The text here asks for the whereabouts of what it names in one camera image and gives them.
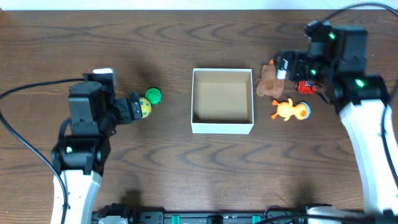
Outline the yellow ball with blue letters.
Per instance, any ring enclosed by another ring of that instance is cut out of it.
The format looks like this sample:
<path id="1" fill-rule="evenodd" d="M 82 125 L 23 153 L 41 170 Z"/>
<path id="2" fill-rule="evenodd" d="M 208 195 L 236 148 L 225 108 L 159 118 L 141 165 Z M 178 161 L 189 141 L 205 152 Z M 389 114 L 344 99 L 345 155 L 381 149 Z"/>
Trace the yellow ball with blue letters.
<path id="1" fill-rule="evenodd" d="M 141 107 L 142 118 L 148 117 L 152 112 L 151 103 L 144 97 L 139 98 L 139 105 Z"/>

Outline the red toy car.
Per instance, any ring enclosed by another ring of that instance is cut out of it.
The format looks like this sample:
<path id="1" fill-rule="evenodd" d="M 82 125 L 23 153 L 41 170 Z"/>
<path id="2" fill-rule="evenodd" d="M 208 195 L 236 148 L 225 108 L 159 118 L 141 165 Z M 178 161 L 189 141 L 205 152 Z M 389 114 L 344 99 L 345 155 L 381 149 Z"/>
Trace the red toy car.
<path id="1" fill-rule="evenodd" d="M 315 94 L 317 92 L 317 86 L 313 81 L 300 80 L 295 83 L 295 90 L 303 94 Z"/>

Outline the brown plush toy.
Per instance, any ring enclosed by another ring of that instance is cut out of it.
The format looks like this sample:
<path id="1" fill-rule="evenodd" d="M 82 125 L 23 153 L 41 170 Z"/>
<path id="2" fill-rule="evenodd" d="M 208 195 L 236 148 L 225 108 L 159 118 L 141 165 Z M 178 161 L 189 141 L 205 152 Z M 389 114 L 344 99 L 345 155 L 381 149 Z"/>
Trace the brown plush toy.
<path id="1" fill-rule="evenodd" d="M 279 98 L 284 90 L 284 80 L 277 79 L 273 64 L 263 65 L 261 77 L 255 81 L 255 86 L 258 96 Z"/>

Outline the orange rubber duck toy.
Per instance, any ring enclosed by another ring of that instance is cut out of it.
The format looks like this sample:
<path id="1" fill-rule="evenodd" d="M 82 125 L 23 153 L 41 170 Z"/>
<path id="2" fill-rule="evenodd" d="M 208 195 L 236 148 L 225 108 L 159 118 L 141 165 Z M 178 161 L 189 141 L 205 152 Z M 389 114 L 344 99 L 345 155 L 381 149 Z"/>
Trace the orange rubber duck toy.
<path id="1" fill-rule="evenodd" d="M 276 119 L 277 116 L 280 116 L 284 121 L 288 121 L 292 116 L 295 116 L 298 120 L 304 120 L 307 119 L 312 112 L 308 104 L 301 102 L 294 105 L 291 98 L 284 102 L 273 100 L 272 105 L 276 106 L 276 112 L 271 115 L 272 119 Z"/>

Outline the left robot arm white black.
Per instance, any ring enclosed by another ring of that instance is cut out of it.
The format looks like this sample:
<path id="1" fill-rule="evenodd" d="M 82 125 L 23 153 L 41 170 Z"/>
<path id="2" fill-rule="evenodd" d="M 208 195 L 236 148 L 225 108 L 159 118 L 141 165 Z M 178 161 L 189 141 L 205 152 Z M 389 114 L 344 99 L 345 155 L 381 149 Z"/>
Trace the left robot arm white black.
<path id="1" fill-rule="evenodd" d="M 85 81 L 70 87 L 70 118 L 52 150 L 56 171 L 52 223 L 89 223 L 116 126 L 141 119 L 138 92 L 116 98 L 112 84 Z"/>

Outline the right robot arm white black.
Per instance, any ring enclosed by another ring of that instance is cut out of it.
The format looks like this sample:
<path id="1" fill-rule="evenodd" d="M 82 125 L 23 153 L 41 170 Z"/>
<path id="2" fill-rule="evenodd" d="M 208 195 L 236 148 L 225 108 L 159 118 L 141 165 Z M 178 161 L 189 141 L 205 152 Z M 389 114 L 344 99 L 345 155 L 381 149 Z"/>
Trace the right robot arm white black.
<path id="1" fill-rule="evenodd" d="M 397 141 L 391 94 L 380 75 L 366 74 L 368 32 L 363 27 L 313 21 L 307 50 L 281 50 L 276 76 L 311 80 L 325 89 L 353 145 L 370 215 L 397 214 Z"/>

